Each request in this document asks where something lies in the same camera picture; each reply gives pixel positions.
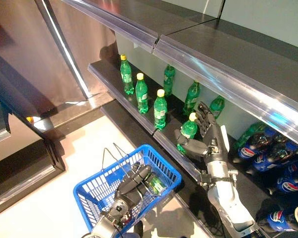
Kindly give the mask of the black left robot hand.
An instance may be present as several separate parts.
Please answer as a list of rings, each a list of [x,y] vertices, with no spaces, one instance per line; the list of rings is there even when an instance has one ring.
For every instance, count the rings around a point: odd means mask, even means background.
[[[136,206],[146,193],[146,180],[151,173],[150,165],[133,165],[128,176],[123,178],[115,191],[114,200],[122,200],[129,206]]]

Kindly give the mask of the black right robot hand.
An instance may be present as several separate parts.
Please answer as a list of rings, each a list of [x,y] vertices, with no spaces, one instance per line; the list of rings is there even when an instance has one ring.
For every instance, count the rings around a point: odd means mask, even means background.
[[[198,104],[196,116],[195,123],[202,137],[201,141],[186,138],[179,129],[174,130],[174,136],[177,143],[184,149],[184,154],[190,159],[204,161],[206,164],[217,160],[226,161],[228,150],[221,127],[204,102]]]

